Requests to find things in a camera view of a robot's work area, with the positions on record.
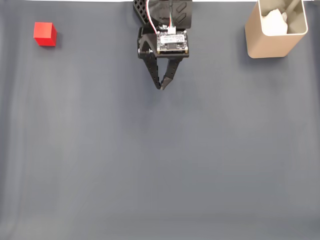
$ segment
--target black bracket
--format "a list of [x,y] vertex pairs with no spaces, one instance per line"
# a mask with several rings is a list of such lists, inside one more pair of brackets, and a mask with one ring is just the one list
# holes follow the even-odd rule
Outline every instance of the black bracket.
[[[152,28],[143,28],[139,30],[137,48],[138,58],[142,59],[152,77],[154,85],[157,89],[164,90],[166,86],[174,79],[179,63],[183,58],[189,57],[188,52],[157,52],[157,35],[152,33]],[[159,81],[157,58],[168,58],[166,73],[162,81]]]

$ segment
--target white connector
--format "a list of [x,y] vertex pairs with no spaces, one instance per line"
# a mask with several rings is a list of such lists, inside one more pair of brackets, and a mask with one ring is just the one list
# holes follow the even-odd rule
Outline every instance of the white connector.
[[168,35],[176,34],[176,27],[175,26],[168,27],[167,30],[168,30]]

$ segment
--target white tissue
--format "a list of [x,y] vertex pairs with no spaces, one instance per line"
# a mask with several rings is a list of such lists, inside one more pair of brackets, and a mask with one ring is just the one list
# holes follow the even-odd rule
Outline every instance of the white tissue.
[[279,9],[272,10],[262,17],[262,31],[267,36],[286,35],[288,32],[287,14],[281,14]]

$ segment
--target red cube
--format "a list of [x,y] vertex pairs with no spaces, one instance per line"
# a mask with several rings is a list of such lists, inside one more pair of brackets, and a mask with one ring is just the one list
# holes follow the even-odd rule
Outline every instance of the red cube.
[[52,22],[36,22],[34,24],[33,38],[39,46],[55,46],[57,30]]

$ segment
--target black plastic part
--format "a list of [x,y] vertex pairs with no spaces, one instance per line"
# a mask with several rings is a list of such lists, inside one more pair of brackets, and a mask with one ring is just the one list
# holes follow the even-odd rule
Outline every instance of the black plastic part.
[[[150,33],[152,29],[139,29],[137,49],[138,58],[142,59],[151,75],[153,83],[157,89],[164,90],[166,86],[174,79],[179,63],[183,58],[189,57],[189,52],[177,53],[157,53],[157,35]],[[168,65],[166,67],[165,75],[161,83],[158,76],[157,58],[168,58]]]
[[[192,0],[173,0],[172,18],[177,29],[191,28]],[[149,11],[152,21],[169,26],[170,5],[168,0],[150,0]]]
[[146,10],[146,0],[134,0],[133,9],[142,24],[146,25],[149,22]]
[[[150,26],[146,0],[134,0],[133,9],[144,27]],[[159,23],[169,26],[170,11],[169,0],[150,0],[149,11],[153,24],[157,27]],[[172,18],[177,29],[191,28],[192,0],[173,0]]]

